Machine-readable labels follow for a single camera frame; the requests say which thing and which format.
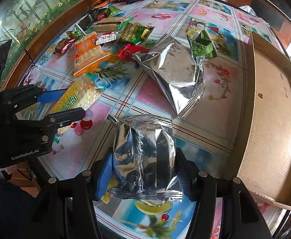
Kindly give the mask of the orange cracker package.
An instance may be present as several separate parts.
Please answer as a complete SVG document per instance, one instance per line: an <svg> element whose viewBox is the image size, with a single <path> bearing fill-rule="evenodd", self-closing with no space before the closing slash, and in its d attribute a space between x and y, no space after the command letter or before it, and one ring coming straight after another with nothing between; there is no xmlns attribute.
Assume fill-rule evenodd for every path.
<svg viewBox="0 0 291 239"><path fill-rule="evenodd" d="M97 38L97 33L93 31L75 42L74 77L97 68L101 62L110 58L110 55L104 52L100 45L96 44Z"/></svg>

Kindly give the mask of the dark red snack packet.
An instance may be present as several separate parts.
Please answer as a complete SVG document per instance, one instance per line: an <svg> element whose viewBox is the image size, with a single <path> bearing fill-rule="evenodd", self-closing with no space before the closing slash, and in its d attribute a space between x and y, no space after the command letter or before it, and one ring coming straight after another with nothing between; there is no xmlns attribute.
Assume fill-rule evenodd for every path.
<svg viewBox="0 0 291 239"><path fill-rule="evenodd" d="M65 38L58 42L53 54L64 54L75 42L76 39Z"/></svg>

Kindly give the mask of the black rectangular tray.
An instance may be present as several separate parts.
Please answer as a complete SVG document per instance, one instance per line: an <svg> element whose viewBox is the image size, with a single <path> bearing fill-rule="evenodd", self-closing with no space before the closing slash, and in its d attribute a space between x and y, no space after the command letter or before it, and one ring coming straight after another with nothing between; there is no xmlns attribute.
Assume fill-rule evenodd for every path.
<svg viewBox="0 0 291 239"><path fill-rule="evenodd" d="M78 25L83 30L88 30L94 22L97 21L98 16L105 12L105 8L90 8L87 10L86 15L82 18Z"/></svg>

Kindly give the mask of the white plastic bag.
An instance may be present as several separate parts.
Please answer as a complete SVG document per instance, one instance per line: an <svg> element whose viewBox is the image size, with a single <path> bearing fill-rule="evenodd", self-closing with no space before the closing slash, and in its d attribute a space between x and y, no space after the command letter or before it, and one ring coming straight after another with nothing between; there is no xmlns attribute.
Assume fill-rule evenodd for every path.
<svg viewBox="0 0 291 239"><path fill-rule="evenodd" d="M243 11L251 14L252 16L257 16L257 14L255 13L255 11L249 6L249 5L243 5L239 7L240 9L242 9Z"/></svg>

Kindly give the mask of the silver foil snack bag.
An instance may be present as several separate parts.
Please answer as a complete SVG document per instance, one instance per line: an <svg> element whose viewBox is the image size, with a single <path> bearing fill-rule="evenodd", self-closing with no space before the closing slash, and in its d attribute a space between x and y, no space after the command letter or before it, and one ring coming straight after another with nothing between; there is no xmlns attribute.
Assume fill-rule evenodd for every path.
<svg viewBox="0 0 291 239"><path fill-rule="evenodd" d="M180 201L172 121L152 114L122 119L109 115L115 128L110 193L123 200Z"/></svg>

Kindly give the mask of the sandwich cracker pack green ends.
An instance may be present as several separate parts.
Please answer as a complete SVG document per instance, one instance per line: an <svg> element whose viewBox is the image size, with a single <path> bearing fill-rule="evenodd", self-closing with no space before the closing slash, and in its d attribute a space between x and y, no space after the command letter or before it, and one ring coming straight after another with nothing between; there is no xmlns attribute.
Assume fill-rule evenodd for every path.
<svg viewBox="0 0 291 239"><path fill-rule="evenodd" d="M108 17L94 23L91 26L95 32L118 32L122 30L128 23L131 23L134 17Z"/></svg>

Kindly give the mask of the large silver foil bag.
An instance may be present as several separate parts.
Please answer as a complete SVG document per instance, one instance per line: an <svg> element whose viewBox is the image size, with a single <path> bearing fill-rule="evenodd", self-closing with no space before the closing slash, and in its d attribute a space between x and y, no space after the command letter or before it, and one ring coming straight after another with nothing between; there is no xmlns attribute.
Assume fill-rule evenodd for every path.
<svg viewBox="0 0 291 239"><path fill-rule="evenodd" d="M132 55L157 82L180 118L186 118L204 94L204 70L188 50L165 34L147 53Z"/></svg>

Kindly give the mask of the green snack bag at back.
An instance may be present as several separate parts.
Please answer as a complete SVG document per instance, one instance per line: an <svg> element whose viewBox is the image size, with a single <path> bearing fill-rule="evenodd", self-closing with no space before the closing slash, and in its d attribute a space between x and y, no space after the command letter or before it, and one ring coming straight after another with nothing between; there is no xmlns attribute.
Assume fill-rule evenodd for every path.
<svg viewBox="0 0 291 239"><path fill-rule="evenodd" d="M124 13L124 10L117 8L114 5L109 6L105 11L105 15L107 18L108 17L116 17L122 13Z"/></svg>

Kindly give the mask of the red candy wrapper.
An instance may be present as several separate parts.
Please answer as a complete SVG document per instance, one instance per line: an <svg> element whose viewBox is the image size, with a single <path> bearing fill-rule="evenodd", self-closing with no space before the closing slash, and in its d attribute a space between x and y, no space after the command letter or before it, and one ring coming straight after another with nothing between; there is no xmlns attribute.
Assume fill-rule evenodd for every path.
<svg viewBox="0 0 291 239"><path fill-rule="evenodd" d="M143 46L139 45L132 45L132 44L127 44L124 48L122 48L118 54L118 57L122 59L123 61L134 61L132 58L132 55L134 53L148 53L150 49L147 49Z"/></svg>

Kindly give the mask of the folded green snack bag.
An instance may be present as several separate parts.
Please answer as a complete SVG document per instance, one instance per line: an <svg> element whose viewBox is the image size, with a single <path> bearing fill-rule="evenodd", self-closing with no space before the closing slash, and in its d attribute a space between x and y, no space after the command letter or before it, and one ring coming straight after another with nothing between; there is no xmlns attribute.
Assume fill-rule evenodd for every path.
<svg viewBox="0 0 291 239"><path fill-rule="evenodd" d="M201 31L188 31L186 37L190 45L191 55L194 59L215 58L218 56L216 46L210 34L205 29Z"/></svg>

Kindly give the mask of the green garlic flavour snack bag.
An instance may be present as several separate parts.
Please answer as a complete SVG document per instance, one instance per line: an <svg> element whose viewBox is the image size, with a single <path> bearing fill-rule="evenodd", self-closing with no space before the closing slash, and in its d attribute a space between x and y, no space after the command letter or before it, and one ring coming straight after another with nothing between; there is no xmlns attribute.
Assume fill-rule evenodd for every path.
<svg viewBox="0 0 291 239"><path fill-rule="evenodd" d="M154 28L153 25L128 23L123 28L122 33L118 38L118 42L139 45L147 40Z"/></svg>

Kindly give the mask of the small green snack packet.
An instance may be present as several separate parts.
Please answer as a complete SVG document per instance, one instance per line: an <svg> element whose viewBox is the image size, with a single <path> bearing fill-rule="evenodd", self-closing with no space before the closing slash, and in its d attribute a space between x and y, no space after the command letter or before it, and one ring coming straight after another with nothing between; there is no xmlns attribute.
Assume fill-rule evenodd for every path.
<svg viewBox="0 0 291 239"><path fill-rule="evenodd" d="M67 36L70 39L81 39L83 38L86 33L82 30L82 28L78 24L74 24L71 30L66 31Z"/></svg>

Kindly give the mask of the white red candy packet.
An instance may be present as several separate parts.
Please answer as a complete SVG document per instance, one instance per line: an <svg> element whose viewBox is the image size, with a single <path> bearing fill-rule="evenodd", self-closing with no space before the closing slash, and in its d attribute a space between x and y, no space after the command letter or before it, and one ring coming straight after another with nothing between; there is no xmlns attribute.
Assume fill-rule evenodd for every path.
<svg viewBox="0 0 291 239"><path fill-rule="evenodd" d="M105 32L97 38L96 45L103 45L105 43L114 42L117 40L117 34L114 32Z"/></svg>

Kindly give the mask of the small red candy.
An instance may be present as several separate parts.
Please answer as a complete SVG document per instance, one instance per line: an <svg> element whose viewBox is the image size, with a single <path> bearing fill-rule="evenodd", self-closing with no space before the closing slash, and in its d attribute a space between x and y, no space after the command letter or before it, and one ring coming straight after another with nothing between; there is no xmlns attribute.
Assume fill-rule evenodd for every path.
<svg viewBox="0 0 291 239"><path fill-rule="evenodd" d="M98 15L98 17L97 17L97 20L100 21L100 20L102 20L102 19L104 19L104 18L107 18L107 15L106 15L106 14L100 14L100 15Z"/></svg>

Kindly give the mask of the yellow green cracker package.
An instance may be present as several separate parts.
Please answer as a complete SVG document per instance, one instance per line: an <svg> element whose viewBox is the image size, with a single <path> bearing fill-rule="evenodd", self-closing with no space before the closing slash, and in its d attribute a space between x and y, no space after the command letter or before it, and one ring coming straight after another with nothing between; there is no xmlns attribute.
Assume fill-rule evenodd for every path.
<svg viewBox="0 0 291 239"><path fill-rule="evenodd" d="M93 125L93 112L89 108L104 91L105 87L97 85L87 74L78 77L55 103L49 113L83 108L85 116L80 121L72 122L71 125L60 127L57 130L56 137L61 137L70 128L74 128L77 135L82 135L85 130L91 129Z"/></svg>

